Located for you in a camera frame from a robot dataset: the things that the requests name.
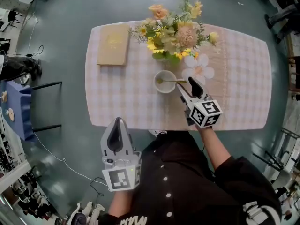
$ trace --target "table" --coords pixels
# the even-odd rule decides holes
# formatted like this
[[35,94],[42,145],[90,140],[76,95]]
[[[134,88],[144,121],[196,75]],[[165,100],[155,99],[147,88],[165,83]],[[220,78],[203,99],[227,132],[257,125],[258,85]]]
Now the table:
[[[7,102],[1,100],[3,117],[15,133],[25,141],[36,141],[30,122],[30,102],[32,88],[22,86],[14,81],[1,81],[0,92],[7,92]],[[14,119],[11,120],[7,111],[12,109]]]
[[[140,22],[120,24],[134,26]],[[186,69],[193,69],[194,75],[202,74],[210,95],[224,112],[215,130],[258,129],[266,124],[272,84],[264,41],[206,24],[205,34],[216,31],[220,38],[216,47],[200,47],[197,67],[190,68],[190,59],[182,60],[178,68],[156,61],[147,44],[139,44],[134,38],[129,41],[125,67],[101,67],[96,61],[102,27],[91,31],[85,62],[86,99],[93,125],[108,126],[122,117],[129,128],[195,130],[187,125],[179,92],[166,95],[155,90],[154,75],[164,69],[177,78],[186,74]]]

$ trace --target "sleeve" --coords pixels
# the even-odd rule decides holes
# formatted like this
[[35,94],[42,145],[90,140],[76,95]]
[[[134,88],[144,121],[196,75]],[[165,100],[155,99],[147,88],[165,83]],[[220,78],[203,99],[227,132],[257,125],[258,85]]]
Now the sleeve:
[[246,158],[230,157],[216,171],[217,184],[241,205],[257,201],[281,214],[280,202],[269,181]]
[[115,225],[117,224],[117,221],[119,220],[118,217],[115,217],[113,215],[110,215],[108,213],[104,214],[100,221],[99,221],[99,224],[101,225]]

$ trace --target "flower bouquet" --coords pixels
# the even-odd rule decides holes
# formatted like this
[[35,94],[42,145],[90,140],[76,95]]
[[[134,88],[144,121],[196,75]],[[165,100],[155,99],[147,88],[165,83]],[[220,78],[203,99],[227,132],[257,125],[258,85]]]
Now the flower bouquet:
[[157,60],[168,60],[178,64],[185,56],[198,53],[195,49],[202,45],[215,45],[218,39],[216,32],[204,35],[202,22],[193,22],[201,16],[203,5],[196,1],[195,5],[189,0],[183,0],[180,5],[181,14],[170,13],[163,5],[152,5],[149,10],[154,18],[147,18],[142,24],[129,30],[129,33],[139,42],[147,42],[152,50],[152,57]]

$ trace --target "orange rose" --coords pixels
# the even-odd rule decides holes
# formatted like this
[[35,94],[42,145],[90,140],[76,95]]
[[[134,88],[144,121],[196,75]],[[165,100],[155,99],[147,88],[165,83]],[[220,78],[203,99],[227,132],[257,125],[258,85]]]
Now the orange rose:
[[153,4],[149,7],[149,10],[153,12],[153,16],[156,19],[162,19],[169,13],[161,4]]

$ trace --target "black shirt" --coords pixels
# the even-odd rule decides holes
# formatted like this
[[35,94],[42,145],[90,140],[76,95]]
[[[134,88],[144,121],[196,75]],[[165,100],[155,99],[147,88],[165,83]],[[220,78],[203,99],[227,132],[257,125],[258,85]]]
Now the black shirt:
[[267,179],[246,158],[229,158],[212,176],[188,132],[160,135],[142,153],[140,185],[130,212],[101,225],[245,224],[242,205],[257,201],[281,214]]

